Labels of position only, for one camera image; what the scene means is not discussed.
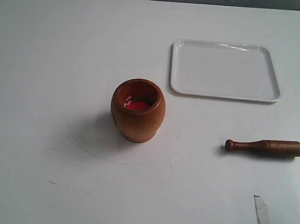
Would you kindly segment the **dark wooden pestle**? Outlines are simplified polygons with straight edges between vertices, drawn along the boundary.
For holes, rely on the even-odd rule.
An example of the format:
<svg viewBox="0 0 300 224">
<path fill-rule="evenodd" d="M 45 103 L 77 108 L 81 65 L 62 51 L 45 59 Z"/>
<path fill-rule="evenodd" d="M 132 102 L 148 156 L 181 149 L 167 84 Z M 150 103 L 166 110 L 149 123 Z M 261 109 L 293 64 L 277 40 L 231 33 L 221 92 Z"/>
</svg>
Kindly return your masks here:
<svg viewBox="0 0 300 224">
<path fill-rule="evenodd" d="M 254 154 L 280 157 L 300 157 L 300 142 L 281 140 L 260 140 L 255 142 L 225 141 L 225 150 L 228 152 L 243 151 Z"/>
</svg>

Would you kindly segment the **wooden mortar cup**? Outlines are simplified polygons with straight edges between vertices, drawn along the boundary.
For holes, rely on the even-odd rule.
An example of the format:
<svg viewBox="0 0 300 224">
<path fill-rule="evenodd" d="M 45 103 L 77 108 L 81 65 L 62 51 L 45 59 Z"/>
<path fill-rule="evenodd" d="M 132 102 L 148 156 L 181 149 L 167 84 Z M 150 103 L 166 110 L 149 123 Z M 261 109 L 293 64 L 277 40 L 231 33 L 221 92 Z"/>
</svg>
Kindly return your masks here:
<svg viewBox="0 0 300 224">
<path fill-rule="evenodd" d="M 126 98 L 146 101 L 146 110 L 124 108 Z M 145 143 L 152 139 L 161 126 L 166 113 L 162 90 L 152 81 L 130 79 L 120 84 L 111 98 L 111 116 L 119 132 L 129 141 Z"/>
</svg>

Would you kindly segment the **red object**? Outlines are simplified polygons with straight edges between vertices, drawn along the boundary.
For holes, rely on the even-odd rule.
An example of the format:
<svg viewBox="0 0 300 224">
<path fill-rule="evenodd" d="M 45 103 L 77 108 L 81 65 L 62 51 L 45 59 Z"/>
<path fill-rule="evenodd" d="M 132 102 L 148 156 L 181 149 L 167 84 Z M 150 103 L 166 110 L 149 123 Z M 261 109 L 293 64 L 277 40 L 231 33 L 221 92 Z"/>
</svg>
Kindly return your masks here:
<svg viewBox="0 0 300 224">
<path fill-rule="evenodd" d="M 141 111 L 141 110 L 146 110 L 150 107 L 150 105 L 142 100 L 142 101 L 137 101 L 134 100 L 133 97 L 129 96 L 128 98 L 126 98 L 126 101 L 124 103 L 124 108 L 126 109 L 130 109 L 130 110 L 137 110 L 137 111 Z"/>
</svg>

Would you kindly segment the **white plastic tray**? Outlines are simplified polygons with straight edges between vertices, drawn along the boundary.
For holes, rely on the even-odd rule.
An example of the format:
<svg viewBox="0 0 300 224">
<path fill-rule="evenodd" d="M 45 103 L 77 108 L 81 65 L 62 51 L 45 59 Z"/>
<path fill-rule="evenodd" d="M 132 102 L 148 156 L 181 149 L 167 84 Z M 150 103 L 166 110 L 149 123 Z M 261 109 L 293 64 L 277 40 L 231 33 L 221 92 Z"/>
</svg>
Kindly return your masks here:
<svg viewBox="0 0 300 224">
<path fill-rule="evenodd" d="M 269 51 L 251 44 L 175 41 L 170 85 L 197 97 L 275 103 L 281 96 Z"/>
</svg>

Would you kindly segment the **clear tape strip right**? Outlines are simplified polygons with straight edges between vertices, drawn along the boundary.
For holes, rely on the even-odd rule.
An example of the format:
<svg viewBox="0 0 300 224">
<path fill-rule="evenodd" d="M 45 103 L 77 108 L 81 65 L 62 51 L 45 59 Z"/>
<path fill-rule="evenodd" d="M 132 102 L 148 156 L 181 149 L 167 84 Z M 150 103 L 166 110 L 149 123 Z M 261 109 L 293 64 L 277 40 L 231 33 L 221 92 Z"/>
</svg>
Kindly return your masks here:
<svg viewBox="0 0 300 224">
<path fill-rule="evenodd" d="M 270 224 L 267 205 L 261 196 L 254 195 L 254 205 L 258 224 Z"/>
</svg>

